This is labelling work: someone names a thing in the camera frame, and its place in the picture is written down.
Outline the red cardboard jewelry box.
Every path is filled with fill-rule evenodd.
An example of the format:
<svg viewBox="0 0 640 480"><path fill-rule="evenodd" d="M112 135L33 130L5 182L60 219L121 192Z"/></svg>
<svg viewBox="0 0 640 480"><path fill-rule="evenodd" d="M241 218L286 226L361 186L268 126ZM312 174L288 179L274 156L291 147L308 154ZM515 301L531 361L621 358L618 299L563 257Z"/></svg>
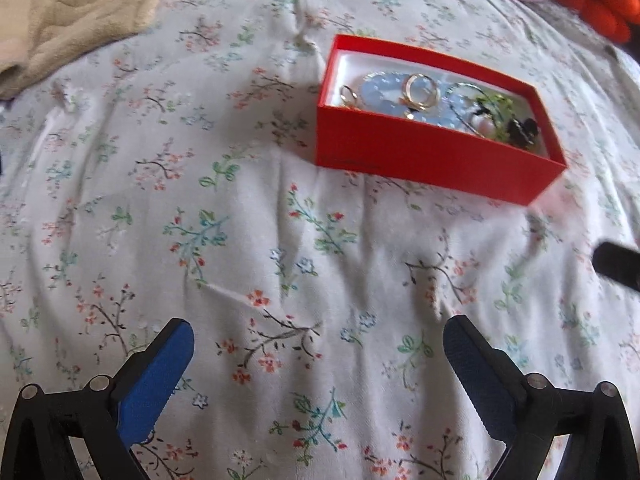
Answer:
<svg viewBox="0 0 640 480"><path fill-rule="evenodd" d="M340 91L366 70L426 68L479 82L521 101L540 135L536 148L483 139L473 133L349 108ZM525 81L463 58L398 42L359 36L334 38L317 105L316 163L452 188L526 206L567 167L560 141L536 89Z"/></svg>

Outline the floral white bed sheet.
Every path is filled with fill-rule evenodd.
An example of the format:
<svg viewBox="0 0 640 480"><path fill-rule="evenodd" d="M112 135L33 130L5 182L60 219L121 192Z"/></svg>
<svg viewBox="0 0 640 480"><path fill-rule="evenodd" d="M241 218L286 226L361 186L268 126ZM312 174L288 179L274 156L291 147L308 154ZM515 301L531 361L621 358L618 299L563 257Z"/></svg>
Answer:
<svg viewBox="0 0 640 480"><path fill-rule="evenodd" d="M317 167L340 32L529 82L567 170L519 207ZM501 446L442 352L456 314L639 418L639 298L590 261L639 241L639 67L554 4L163 0L3 104L1 156L3 419L185 318L194 357L134 449L152 478L483 479Z"/></svg>

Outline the beige fleece blanket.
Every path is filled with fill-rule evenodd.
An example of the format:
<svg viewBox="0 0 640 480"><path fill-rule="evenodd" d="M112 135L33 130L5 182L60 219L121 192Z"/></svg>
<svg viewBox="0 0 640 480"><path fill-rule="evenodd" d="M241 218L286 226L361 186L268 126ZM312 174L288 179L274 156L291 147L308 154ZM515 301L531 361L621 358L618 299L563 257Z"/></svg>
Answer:
<svg viewBox="0 0 640 480"><path fill-rule="evenodd" d="M1 99L76 58L142 32L160 0L1 0Z"/></svg>

